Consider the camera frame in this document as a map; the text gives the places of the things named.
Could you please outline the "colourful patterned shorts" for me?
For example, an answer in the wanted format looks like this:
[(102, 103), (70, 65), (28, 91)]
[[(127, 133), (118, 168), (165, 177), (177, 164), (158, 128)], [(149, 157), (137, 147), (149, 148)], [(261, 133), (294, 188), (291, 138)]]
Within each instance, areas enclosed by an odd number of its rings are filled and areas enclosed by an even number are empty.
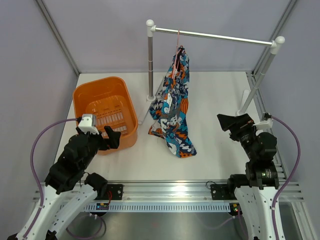
[(172, 79), (173, 62), (149, 108), (155, 123), (148, 134), (165, 140), (170, 152), (178, 158), (195, 156), (197, 151), (189, 138), (187, 112), (189, 108), (190, 60), (185, 48), (179, 46), (175, 78)]

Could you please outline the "pink clothes hanger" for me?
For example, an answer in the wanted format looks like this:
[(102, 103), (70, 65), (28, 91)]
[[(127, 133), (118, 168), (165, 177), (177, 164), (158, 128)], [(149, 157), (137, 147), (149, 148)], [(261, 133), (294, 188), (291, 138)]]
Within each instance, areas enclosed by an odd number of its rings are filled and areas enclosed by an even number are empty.
[(172, 67), (172, 79), (175, 79), (176, 75), (176, 68), (177, 68), (177, 62), (178, 62), (178, 53), (179, 53), (179, 41), (180, 41), (180, 29), (177, 31), (177, 42), (176, 42), (176, 51), (175, 51), (175, 57)]

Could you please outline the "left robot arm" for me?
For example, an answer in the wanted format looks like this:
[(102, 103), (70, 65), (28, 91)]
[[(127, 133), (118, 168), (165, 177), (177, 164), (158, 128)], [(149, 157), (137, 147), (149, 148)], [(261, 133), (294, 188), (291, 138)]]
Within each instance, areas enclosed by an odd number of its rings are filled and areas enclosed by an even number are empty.
[(51, 166), (40, 187), (40, 200), (29, 220), (20, 232), (8, 237), (10, 240), (57, 240), (69, 224), (94, 199), (103, 199), (108, 192), (108, 181), (97, 173), (87, 176), (78, 193), (64, 206), (61, 204), (82, 179), (86, 168), (98, 151), (117, 149), (121, 133), (110, 126), (104, 130), (107, 138), (95, 127), (77, 134), (64, 146), (57, 162)]

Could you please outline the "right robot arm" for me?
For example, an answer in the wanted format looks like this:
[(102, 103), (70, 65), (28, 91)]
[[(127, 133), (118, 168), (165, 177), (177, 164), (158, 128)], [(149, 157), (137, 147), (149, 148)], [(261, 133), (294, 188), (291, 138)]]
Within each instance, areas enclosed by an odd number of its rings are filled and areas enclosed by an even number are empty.
[(271, 123), (270, 115), (255, 123), (247, 114), (217, 115), (221, 129), (240, 143), (248, 162), (244, 174), (232, 174), (227, 180), (228, 196), (239, 203), (238, 213), (244, 218), (250, 240), (284, 240), (285, 234), (279, 209), (282, 186), (274, 164), (277, 138), (262, 131)]

